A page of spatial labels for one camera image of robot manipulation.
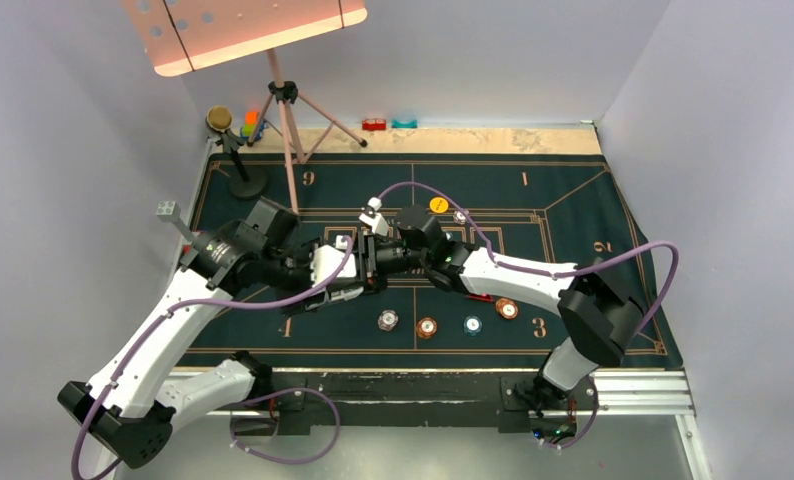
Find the yellow round button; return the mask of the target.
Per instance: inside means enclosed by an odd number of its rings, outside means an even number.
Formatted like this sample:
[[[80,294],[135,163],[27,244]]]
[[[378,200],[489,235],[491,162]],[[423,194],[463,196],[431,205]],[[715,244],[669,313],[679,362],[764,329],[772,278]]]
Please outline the yellow round button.
[[[442,196],[436,196],[429,201],[428,206],[432,213],[443,214],[450,209],[450,202]]]

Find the white purple poker chip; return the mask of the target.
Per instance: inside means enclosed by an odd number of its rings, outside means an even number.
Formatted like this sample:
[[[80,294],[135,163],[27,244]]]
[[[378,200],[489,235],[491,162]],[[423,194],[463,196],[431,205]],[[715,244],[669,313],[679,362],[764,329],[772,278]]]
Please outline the white purple poker chip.
[[[455,211],[453,213],[453,221],[458,225],[466,225],[468,223],[469,214],[465,211]]]

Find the orange chip stack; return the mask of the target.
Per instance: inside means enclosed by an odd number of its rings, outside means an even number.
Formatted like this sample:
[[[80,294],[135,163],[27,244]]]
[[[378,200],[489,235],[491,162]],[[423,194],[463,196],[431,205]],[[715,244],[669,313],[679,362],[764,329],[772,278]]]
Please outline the orange chip stack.
[[[416,335],[420,339],[432,338],[438,330],[438,324],[431,317],[424,317],[417,322]]]

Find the teal chip stack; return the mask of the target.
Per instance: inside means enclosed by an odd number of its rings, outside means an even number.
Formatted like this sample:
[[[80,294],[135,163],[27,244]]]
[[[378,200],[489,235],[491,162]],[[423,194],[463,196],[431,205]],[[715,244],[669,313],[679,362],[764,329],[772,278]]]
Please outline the teal chip stack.
[[[476,316],[467,316],[463,322],[464,333],[468,336],[476,336],[482,331],[483,323]]]

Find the orange poker chip pile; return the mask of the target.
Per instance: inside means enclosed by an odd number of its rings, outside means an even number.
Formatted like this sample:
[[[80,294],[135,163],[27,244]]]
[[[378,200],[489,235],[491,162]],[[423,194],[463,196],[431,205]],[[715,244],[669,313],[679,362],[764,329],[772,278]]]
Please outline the orange poker chip pile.
[[[508,298],[498,298],[495,302],[495,309],[497,313],[506,320],[513,320],[519,314],[518,305]]]

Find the blue playing card deck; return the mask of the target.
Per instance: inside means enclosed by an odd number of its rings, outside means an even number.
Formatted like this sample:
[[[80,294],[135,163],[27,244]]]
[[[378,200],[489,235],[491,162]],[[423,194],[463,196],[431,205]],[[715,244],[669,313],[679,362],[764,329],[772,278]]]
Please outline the blue playing card deck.
[[[353,300],[359,297],[363,292],[363,287],[346,288],[335,291],[323,290],[305,300],[303,311],[313,312],[325,306]]]

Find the black red all-in triangle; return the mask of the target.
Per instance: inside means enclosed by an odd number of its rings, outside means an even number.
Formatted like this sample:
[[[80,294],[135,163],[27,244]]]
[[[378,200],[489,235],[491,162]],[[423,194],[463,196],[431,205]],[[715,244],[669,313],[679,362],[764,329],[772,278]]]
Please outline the black red all-in triangle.
[[[493,296],[488,294],[469,294],[466,295],[466,298],[473,301],[479,302],[486,302],[486,303],[495,303],[496,300]]]

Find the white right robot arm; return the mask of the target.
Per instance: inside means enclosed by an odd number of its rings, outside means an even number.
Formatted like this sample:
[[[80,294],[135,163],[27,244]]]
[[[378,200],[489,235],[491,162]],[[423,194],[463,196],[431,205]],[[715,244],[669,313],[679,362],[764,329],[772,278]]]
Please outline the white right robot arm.
[[[574,387],[599,367],[617,367],[646,314],[641,303],[614,275],[614,260],[579,269],[573,263],[548,264],[506,256],[488,247],[451,240],[438,220],[418,205],[400,210],[392,224],[369,201],[359,216],[368,231],[359,265],[368,282],[420,270],[437,289],[490,294],[528,303],[557,315],[566,339],[549,354],[534,381],[537,399],[557,407]],[[389,237],[389,229],[397,237]]]

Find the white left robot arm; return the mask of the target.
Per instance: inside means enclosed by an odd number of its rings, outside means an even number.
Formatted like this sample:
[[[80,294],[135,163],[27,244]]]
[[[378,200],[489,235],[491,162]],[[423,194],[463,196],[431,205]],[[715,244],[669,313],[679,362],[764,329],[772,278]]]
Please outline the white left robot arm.
[[[321,304],[350,294],[356,242],[292,243],[299,219],[260,199],[242,220],[196,235],[166,291],[125,346],[91,379],[68,382],[59,404],[115,466],[138,469],[171,437],[199,417],[227,405],[257,409],[279,396],[273,371],[240,350],[213,369],[168,385],[188,347],[224,309],[240,310],[241,291],[262,284],[284,292],[272,310]]]

